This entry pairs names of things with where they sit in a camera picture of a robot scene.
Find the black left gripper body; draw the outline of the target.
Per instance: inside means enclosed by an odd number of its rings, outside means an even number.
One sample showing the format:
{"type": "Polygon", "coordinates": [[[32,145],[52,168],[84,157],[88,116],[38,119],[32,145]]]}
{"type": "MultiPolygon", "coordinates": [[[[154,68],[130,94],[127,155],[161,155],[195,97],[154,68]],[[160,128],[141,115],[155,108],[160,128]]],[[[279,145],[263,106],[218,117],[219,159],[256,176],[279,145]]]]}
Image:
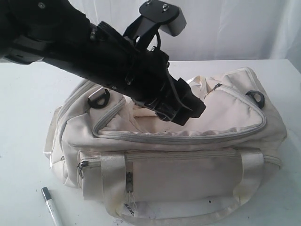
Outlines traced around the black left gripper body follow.
{"type": "Polygon", "coordinates": [[[162,51],[141,54],[125,77],[122,94],[162,118],[162,103],[178,101],[176,79],[168,70],[169,57],[162,51]]]}

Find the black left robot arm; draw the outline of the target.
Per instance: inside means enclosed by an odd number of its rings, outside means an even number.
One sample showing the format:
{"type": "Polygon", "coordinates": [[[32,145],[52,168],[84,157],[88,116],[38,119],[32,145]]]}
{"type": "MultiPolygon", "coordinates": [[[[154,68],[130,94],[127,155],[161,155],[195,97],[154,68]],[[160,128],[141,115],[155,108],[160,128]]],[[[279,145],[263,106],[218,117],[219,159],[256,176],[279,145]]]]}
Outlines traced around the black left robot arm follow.
{"type": "Polygon", "coordinates": [[[179,35],[186,26],[180,7],[147,0],[139,17],[120,34],[95,25],[67,0],[3,0],[0,56],[29,65],[43,61],[130,97],[163,121],[184,125],[206,105],[183,79],[169,73],[159,31],[179,35]]]}

